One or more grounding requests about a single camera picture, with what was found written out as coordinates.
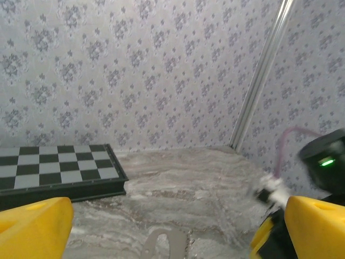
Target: led indicator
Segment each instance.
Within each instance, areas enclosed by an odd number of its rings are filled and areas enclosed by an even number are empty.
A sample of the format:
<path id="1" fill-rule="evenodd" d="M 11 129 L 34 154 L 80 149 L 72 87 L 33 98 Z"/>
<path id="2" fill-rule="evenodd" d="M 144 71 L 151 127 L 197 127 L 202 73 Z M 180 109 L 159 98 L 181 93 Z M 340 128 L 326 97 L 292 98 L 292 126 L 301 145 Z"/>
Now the led indicator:
<path id="1" fill-rule="evenodd" d="M 328 165 L 330 165 L 331 163 L 334 163 L 334 159 L 330 159 L 330 160 L 327 160 L 327 161 L 325 161 L 325 162 L 323 162 L 322 164 L 321 164 L 321 166 L 328 166 Z"/>

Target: gray marble surface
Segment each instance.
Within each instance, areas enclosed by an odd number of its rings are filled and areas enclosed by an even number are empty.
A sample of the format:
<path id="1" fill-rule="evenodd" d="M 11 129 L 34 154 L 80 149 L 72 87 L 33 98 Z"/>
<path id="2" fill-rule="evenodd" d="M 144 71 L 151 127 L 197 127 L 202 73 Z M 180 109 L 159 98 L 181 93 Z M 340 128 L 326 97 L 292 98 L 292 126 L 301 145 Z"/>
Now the gray marble surface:
<path id="1" fill-rule="evenodd" d="M 228 147 L 116 154 L 126 196 L 74 204 L 64 259 L 139 258 L 157 228 L 190 231 L 188 258 L 248 258 L 266 209 L 247 195 L 263 171 Z M 168 258 L 159 237 L 155 258 Z"/>

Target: chessboard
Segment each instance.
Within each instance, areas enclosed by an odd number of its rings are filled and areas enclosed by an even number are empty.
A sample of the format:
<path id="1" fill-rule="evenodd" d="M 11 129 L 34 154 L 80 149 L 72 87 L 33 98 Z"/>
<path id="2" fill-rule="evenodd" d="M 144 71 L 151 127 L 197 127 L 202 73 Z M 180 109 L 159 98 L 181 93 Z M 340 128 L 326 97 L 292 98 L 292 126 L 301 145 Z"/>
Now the chessboard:
<path id="1" fill-rule="evenodd" d="M 0 148 L 0 210 L 52 197 L 126 194 L 126 181 L 109 144 Z"/>

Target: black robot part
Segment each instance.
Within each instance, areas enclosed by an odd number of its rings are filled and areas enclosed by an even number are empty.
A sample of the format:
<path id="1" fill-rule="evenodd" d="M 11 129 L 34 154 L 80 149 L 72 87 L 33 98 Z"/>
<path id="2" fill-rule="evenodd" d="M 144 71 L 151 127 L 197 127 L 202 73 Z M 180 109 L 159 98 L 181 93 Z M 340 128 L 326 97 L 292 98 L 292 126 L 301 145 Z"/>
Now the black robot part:
<path id="1" fill-rule="evenodd" d="M 298 156 L 317 187 L 331 194 L 345 194 L 345 129 L 311 141 Z"/>
<path id="2" fill-rule="evenodd" d="M 258 250 L 260 257 L 262 259 L 298 259 L 285 224 L 284 211 L 278 209 L 268 217 L 273 223 L 273 228 L 267 241 Z"/>

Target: patterned wallpaper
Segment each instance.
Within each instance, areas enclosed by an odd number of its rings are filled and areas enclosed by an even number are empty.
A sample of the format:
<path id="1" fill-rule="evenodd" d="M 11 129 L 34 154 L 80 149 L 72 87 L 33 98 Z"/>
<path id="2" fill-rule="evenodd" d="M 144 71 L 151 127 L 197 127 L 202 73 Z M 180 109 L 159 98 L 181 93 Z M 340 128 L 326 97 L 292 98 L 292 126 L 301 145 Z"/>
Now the patterned wallpaper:
<path id="1" fill-rule="evenodd" d="M 229 142 L 270 0 L 1 0 L 0 145 Z"/>
<path id="2" fill-rule="evenodd" d="M 325 134 L 345 127 L 345 0 L 296 0 L 242 153 L 273 171 L 278 139 L 291 126 Z M 292 133 L 282 175 L 295 192 L 324 196 L 310 185 L 298 151 L 313 138 Z"/>

